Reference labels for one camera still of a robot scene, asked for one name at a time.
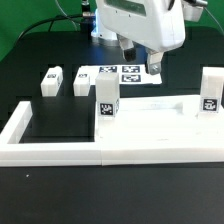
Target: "black cable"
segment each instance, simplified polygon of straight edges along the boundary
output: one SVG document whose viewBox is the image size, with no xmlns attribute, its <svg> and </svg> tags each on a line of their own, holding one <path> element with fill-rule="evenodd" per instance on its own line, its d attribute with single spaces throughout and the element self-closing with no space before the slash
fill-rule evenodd
<svg viewBox="0 0 224 224">
<path fill-rule="evenodd" d="M 82 14 L 76 14 L 76 15 L 72 15 L 72 16 L 69 16 L 70 19 L 74 19 L 74 18 L 81 18 L 82 17 Z M 30 31 L 32 30 L 33 28 L 37 27 L 37 26 L 40 26 L 40 25 L 43 25 L 45 23 L 50 23 L 50 22 L 55 22 L 55 21 L 60 21 L 60 20 L 67 20 L 68 18 L 67 17 L 64 17 L 64 16 L 60 16 L 60 17 L 56 17 L 56 18 L 50 18 L 50 19 L 45 19 L 45 20 L 41 20 L 37 23 L 34 23 L 32 24 L 31 26 L 27 27 L 20 35 L 19 37 L 17 38 L 14 46 L 17 45 L 17 43 Z"/>
<path fill-rule="evenodd" d="M 66 16 L 64 16 L 64 15 L 57 15 L 57 16 L 55 16 L 55 18 L 65 18 L 65 19 L 68 19 L 68 17 L 66 17 Z M 76 20 L 72 20 L 73 22 L 75 22 L 76 24 L 78 24 L 78 25 L 80 25 L 80 21 L 76 21 Z M 54 22 L 55 21 L 51 21 L 51 24 L 50 24 L 50 26 L 49 26 L 49 28 L 48 28 L 48 32 L 50 32 L 51 31 L 51 28 L 52 28 L 52 26 L 54 25 Z"/>
</svg>

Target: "white cube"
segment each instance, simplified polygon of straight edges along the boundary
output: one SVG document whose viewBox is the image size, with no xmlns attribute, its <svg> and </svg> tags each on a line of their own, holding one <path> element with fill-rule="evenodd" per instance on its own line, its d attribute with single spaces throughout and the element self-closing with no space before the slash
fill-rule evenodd
<svg viewBox="0 0 224 224">
<path fill-rule="evenodd" d="M 56 96 L 63 81 L 62 68 L 49 68 L 41 83 L 42 96 Z"/>
<path fill-rule="evenodd" d="M 218 113 L 222 100 L 224 68 L 204 67 L 201 82 L 201 113 Z"/>
<path fill-rule="evenodd" d="M 88 96 L 90 90 L 90 75 L 78 73 L 73 83 L 75 96 Z"/>
<path fill-rule="evenodd" d="M 118 73 L 99 73 L 96 78 L 98 115 L 115 117 L 119 109 L 120 88 Z"/>
</svg>

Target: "white block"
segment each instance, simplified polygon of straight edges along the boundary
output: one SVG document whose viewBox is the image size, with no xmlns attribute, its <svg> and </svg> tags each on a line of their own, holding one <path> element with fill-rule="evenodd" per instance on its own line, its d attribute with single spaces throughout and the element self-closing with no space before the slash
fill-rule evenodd
<svg viewBox="0 0 224 224">
<path fill-rule="evenodd" d="M 31 104 L 21 101 L 0 135 L 0 144 L 17 144 L 32 117 Z"/>
<path fill-rule="evenodd" d="M 118 73 L 99 73 L 96 78 L 98 115 L 115 117 L 119 109 L 120 86 Z"/>
<path fill-rule="evenodd" d="M 223 83 L 224 68 L 203 68 L 199 117 L 217 115 L 221 106 Z"/>
<path fill-rule="evenodd" d="M 41 83 L 42 96 L 56 96 L 63 81 L 62 68 L 56 66 L 49 68 Z"/>
<path fill-rule="evenodd" d="M 90 90 L 90 75 L 78 73 L 73 83 L 75 96 L 88 96 Z"/>
</svg>

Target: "black tabletop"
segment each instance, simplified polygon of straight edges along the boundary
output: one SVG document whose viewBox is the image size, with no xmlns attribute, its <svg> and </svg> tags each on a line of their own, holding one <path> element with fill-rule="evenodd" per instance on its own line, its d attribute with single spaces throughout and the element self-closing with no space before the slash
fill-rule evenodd
<svg viewBox="0 0 224 224">
<path fill-rule="evenodd" d="M 132 63 L 145 60 L 137 46 Z M 92 44 L 86 34 L 27 35 L 0 63 L 0 128 L 19 101 L 30 100 L 34 115 L 21 144 L 93 141 L 95 89 L 74 97 L 72 83 L 81 65 L 108 64 L 128 63 L 119 48 Z M 56 98 L 42 98 L 40 83 L 55 65 L 63 67 L 63 85 Z M 183 47 L 164 55 L 163 84 L 122 86 L 121 97 L 198 94 L 202 68 L 223 65 L 224 38 L 189 28 Z M 223 163 L 2 167 L 0 223 L 221 224 L 223 187 Z"/>
</svg>

